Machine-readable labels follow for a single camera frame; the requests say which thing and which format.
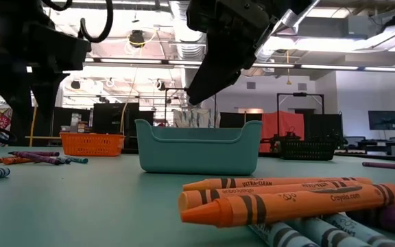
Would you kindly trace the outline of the black plastic basket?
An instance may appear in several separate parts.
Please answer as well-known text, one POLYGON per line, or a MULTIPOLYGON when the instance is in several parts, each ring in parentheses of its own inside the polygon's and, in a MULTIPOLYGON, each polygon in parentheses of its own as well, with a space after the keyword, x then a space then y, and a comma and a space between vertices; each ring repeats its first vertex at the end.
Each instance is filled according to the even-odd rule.
POLYGON ((287 160, 329 161, 336 147, 333 141, 281 141, 280 157, 287 160))

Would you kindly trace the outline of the clear centre tray with screws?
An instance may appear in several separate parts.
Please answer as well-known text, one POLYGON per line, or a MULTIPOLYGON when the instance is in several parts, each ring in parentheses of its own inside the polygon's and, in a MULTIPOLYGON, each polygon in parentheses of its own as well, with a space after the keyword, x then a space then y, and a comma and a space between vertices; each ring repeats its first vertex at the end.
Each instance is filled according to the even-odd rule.
POLYGON ((247 176, 256 170, 262 122, 241 128, 169 128, 137 119, 141 168, 150 173, 247 176))

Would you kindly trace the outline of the red cloth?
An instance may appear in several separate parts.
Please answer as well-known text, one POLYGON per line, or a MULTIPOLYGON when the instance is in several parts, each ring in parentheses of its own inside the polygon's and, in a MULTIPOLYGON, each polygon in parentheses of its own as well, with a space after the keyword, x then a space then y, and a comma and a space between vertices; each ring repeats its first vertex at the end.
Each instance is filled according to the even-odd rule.
POLYGON ((262 131, 259 153, 280 151, 280 140, 290 132, 291 137, 299 137, 304 141, 304 115, 278 111, 262 115, 262 131))

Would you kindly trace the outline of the orange plastic basket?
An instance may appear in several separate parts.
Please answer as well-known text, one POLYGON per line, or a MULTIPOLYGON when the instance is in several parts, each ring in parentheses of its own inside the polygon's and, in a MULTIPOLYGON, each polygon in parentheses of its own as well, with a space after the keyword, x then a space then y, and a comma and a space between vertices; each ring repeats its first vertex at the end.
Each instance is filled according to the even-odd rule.
POLYGON ((118 156, 125 140, 122 134, 61 132, 60 137, 69 156, 118 156))

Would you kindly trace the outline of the stacked small boxes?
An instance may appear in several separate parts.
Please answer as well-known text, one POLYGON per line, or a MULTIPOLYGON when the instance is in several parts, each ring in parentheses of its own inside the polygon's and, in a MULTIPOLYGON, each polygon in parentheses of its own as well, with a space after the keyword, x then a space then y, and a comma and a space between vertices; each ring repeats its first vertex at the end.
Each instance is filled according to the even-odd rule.
POLYGON ((69 132, 73 133, 90 133, 91 127, 89 126, 88 121, 82 120, 82 115, 79 113, 71 114, 71 125, 69 128, 69 132))

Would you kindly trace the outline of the black partition panel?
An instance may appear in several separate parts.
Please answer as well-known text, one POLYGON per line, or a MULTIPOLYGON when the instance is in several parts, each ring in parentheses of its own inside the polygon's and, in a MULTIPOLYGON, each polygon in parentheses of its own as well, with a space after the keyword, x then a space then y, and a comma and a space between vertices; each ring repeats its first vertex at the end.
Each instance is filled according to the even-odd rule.
POLYGON ((242 128, 249 121, 261 121, 262 114, 220 113, 220 128, 242 128))
MULTIPOLYGON (((50 141, 56 142, 55 139, 46 139, 45 137, 59 137, 61 126, 71 125, 73 113, 80 114, 82 121, 89 122, 90 120, 90 110, 55 107, 51 115, 44 117, 42 110, 37 108, 33 136, 39 137, 39 139, 33 139, 32 146, 45 147, 49 145, 50 141)), ((33 114, 24 116, 16 111, 13 112, 10 132, 17 137, 14 146, 29 145, 29 138, 27 136, 30 134, 32 123, 25 120, 29 120, 32 116, 33 114)))
POLYGON ((309 141, 342 140, 342 116, 339 114, 304 115, 304 138, 309 141))

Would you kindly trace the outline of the wall monitor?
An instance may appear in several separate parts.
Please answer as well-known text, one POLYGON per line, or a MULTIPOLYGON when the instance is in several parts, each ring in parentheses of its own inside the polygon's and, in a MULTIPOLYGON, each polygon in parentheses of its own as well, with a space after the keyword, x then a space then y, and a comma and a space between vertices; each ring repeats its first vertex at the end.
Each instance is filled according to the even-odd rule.
POLYGON ((370 130, 395 130, 395 111, 369 110, 368 121, 370 130))

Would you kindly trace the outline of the white patterned cloth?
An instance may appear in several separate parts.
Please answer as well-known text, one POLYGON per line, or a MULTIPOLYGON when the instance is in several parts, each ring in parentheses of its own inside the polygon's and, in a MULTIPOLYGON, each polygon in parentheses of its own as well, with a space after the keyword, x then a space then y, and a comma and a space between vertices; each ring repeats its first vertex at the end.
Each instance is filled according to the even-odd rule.
POLYGON ((188 111, 173 111, 173 125, 177 128, 214 128, 214 113, 211 109, 193 108, 188 111))

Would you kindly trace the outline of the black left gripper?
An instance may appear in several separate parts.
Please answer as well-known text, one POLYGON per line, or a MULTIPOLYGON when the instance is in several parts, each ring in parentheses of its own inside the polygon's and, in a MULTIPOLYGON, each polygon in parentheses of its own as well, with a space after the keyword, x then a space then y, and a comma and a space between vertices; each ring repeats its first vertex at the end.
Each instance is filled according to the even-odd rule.
POLYGON ((51 119, 60 83, 69 74, 41 67, 28 59, 26 41, 30 24, 56 30, 55 23, 44 12, 0 12, 0 96, 19 117, 29 119, 31 88, 41 115, 51 119))

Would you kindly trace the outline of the office desk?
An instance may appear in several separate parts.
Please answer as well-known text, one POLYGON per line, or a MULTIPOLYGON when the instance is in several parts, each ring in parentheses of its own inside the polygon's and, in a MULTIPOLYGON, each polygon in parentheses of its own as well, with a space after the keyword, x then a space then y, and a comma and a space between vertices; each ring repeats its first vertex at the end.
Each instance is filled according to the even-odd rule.
POLYGON ((335 150, 336 154, 369 154, 395 156, 395 137, 389 139, 367 139, 365 137, 345 137, 344 146, 335 150))

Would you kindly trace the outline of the large black monitor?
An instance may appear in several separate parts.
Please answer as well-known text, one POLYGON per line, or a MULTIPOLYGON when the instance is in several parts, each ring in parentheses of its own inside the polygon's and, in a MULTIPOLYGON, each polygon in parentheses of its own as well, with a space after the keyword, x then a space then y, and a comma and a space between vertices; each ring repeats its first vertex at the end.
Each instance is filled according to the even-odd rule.
POLYGON ((139 103, 94 104, 93 132, 134 136, 138 115, 139 103))

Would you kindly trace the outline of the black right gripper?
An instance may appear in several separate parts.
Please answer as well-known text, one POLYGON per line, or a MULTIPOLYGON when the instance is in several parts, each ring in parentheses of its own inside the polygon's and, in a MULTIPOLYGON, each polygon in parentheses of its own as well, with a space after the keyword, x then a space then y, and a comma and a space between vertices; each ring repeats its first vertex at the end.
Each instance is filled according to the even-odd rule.
POLYGON ((207 53, 187 89, 189 103, 197 105, 233 85, 256 60, 259 40, 269 16, 257 0, 190 0, 187 26, 206 34, 207 53))

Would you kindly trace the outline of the ribbed silver air duct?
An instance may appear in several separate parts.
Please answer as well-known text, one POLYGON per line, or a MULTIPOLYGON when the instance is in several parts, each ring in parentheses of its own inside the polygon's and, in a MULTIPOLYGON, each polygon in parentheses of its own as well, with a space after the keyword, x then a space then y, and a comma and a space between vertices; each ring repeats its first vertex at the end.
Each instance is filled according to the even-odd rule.
POLYGON ((266 62, 278 48, 270 47, 270 38, 278 34, 294 36, 299 24, 321 0, 257 0, 269 16, 269 25, 255 51, 257 62, 266 62))
POLYGON ((206 34, 193 31, 187 26, 187 8, 189 0, 170 1, 173 14, 173 29, 178 57, 181 60, 202 60, 205 52, 206 34))

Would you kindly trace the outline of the black frame stand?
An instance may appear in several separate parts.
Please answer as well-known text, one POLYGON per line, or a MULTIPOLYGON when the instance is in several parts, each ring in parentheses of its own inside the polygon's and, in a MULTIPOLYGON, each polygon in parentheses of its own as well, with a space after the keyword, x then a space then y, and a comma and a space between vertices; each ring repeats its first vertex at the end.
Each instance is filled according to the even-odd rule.
POLYGON ((317 99, 317 97, 320 97, 321 102, 318 104, 321 106, 321 114, 325 114, 325 99, 324 99, 324 94, 312 94, 312 93, 303 93, 303 92, 298 92, 298 93, 277 93, 276 94, 276 103, 277 103, 277 120, 280 119, 280 96, 292 96, 292 97, 312 97, 314 100, 317 99))

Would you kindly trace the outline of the white rectangular air duct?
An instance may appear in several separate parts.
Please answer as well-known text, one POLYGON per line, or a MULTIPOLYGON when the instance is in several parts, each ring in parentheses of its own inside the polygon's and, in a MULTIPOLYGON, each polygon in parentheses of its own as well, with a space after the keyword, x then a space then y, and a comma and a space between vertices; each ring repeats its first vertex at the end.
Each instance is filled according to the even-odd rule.
POLYGON ((271 36, 263 50, 337 53, 395 51, 395 24, 384 27, 368 16, 344 19, 308 17, 299 24, 297 33, 286 29, 271 36))

